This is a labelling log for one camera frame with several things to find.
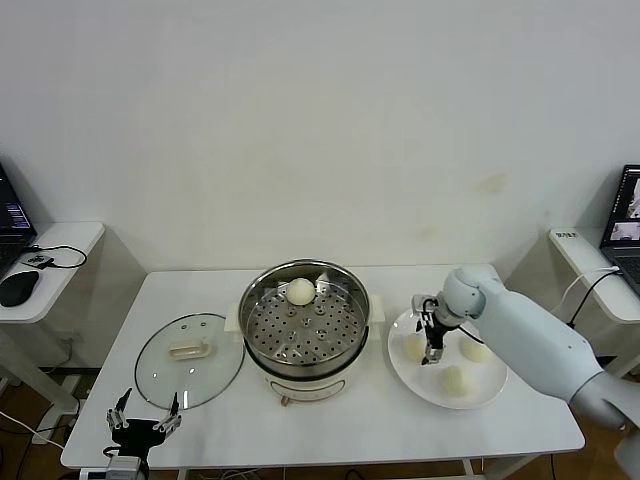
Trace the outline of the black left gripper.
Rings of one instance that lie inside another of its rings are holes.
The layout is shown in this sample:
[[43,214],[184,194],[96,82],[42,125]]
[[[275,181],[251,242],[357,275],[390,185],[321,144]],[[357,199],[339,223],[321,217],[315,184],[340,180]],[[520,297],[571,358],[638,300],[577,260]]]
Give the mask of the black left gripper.
[[165,441],[166,432],[173,432],[181,425],[178,393],[174,393],[169,414],[156,423],[155,420],[127,421],[124,410],[131,391],[128,388],[117,400],[115,407],[107,411],[106,420],[112,430],[112,441],[119,447],[119,455],[147,457],[152,448]]

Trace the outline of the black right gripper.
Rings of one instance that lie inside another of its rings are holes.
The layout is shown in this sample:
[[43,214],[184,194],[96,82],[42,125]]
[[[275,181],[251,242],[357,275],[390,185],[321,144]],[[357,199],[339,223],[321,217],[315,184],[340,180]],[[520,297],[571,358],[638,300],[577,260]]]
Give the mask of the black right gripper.
[[[423,330],[423,322],[417,320],[415,332]],[[441,361],[444,352],[444,336],[447,333],[447,327],[439,321],[427,321],[425,324],[425,335],[427,341],[427,349],[421,360],[421,365],[434,365]]]

